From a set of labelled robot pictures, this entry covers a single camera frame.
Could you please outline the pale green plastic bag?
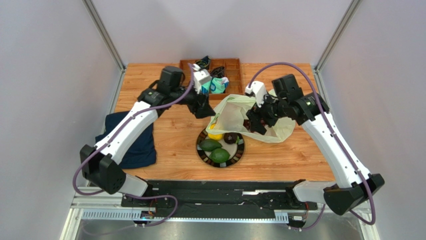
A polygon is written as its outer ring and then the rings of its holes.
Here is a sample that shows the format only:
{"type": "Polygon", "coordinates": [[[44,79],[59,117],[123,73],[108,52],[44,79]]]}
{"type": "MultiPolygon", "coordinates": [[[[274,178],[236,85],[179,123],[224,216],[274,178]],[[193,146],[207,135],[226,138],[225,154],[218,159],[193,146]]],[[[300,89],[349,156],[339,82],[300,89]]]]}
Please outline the pale green plastic bag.
{"type": "Polygon", "coordinates": [[[230,94],[225,97],[214,108],[215,116],[211,117],[206,127],[207,133],[239,133],[244,137],[270,144],[282,143],[291,136],[296,122],[288,117],[278,119],[273,127],[266,127],[264,135],[247,130],[244,126],[244,121],[248,119],[246,113],[255,103],[255,98],[245,95],[230,94]]]}

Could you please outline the yellow fake lemon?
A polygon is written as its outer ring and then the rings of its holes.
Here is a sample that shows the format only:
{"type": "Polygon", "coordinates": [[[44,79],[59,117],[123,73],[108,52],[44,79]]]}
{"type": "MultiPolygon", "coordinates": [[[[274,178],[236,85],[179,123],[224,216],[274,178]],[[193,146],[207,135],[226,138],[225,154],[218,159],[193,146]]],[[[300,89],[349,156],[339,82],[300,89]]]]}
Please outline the yellow fake lemon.
{"type": "MultiPolygon", "coordinates": [[[[215,126],[216,126],[216,124],[215,124],[215,123],[213,123],[213,124],[211,124],[211,126],[210,126],[210,128],[209,128],[209,129],[211,130],[211,129],[213,129],[215,126]]],[[[211,134],[211,133],[207,133],[207,136],[208,136],[210,139],[212,139],[212,140],[220,141],[220,140],[222,140],[222,139],[223,139],[224,134],[223,134],[223,133],[221,133],[221,134],[211,134]]]]}

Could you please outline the green fake avocado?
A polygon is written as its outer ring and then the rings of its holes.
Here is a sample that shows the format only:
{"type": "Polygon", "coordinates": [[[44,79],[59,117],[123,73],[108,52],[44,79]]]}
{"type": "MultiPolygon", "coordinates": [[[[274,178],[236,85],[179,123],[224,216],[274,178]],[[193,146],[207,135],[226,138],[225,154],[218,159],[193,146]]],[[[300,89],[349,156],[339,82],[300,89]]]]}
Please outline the green fake avocado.
{"type": "Polygon", "coordinates": [[[199,148],[205,152],[212,152],[216,149],[222,148],[222,144],[214,139],[205,139],[199,143],[199,148]]]}

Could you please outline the green fake lime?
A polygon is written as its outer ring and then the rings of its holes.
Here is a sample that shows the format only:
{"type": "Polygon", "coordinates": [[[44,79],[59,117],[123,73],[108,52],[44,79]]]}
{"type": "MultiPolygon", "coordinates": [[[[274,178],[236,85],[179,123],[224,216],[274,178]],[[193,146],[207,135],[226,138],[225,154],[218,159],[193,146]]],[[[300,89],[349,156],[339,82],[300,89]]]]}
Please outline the green fake lime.
{"type": "Polygon", "coordinates": [[[230,158],[230,153],[229,153],[226,149],[223,149],[223,148],[217,148],[217,149],[214,149],[214,150],[210,153],[209,158],[210,158],[210,159],[211,159],[214,163],[221,164],[221,163],[225,163],[226,161],[228,161],[228,160],[229,160],[229,158],[230,158]]]}

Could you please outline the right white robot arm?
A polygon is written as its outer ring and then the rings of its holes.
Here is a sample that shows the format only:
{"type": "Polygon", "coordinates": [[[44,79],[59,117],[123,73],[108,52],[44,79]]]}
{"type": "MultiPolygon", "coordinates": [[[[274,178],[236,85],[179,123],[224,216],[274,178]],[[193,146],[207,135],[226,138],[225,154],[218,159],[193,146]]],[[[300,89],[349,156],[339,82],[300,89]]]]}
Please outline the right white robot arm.
{"type": "Polygon", "coordinates": [[[272,85],[274,95],[260,81],[253,81],[245,88],[245,94],[255,98],[255,104],[246,113],[248,129],[265,135],[278,119],[296,121],[314,140],[335,178],[323,183],[298,180],[289,189],[293,198],[326,204],[342,216],[385,184],[382,175],[371,173],[349,148],[321,96],[315,91],[304,94],[293,74],[273,80],[272,85]]]}

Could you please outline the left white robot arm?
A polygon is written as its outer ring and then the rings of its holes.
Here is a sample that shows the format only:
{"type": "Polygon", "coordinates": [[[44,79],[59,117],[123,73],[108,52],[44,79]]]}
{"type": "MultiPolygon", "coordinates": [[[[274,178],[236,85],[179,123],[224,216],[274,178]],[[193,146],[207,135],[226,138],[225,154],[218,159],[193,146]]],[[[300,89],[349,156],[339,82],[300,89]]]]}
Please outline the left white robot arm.
{"type": "Polygon", "coordinates": [[[75,175],[82,174],[99,188],[90,195],[105,192],[144,196],[148,182],[125,173],[120,163],[137,138],[171,106],[187,106],[197,119],[215,115],[209,95],[202,91],[203,84],[212,79],[209,71],[196,64],[188,66],[189,74],[179,67],[165,66],[159,79],[141,92],[128,114],[107,136],[94,146],[86,144],[80,149],[81,164],[75,175]]]}

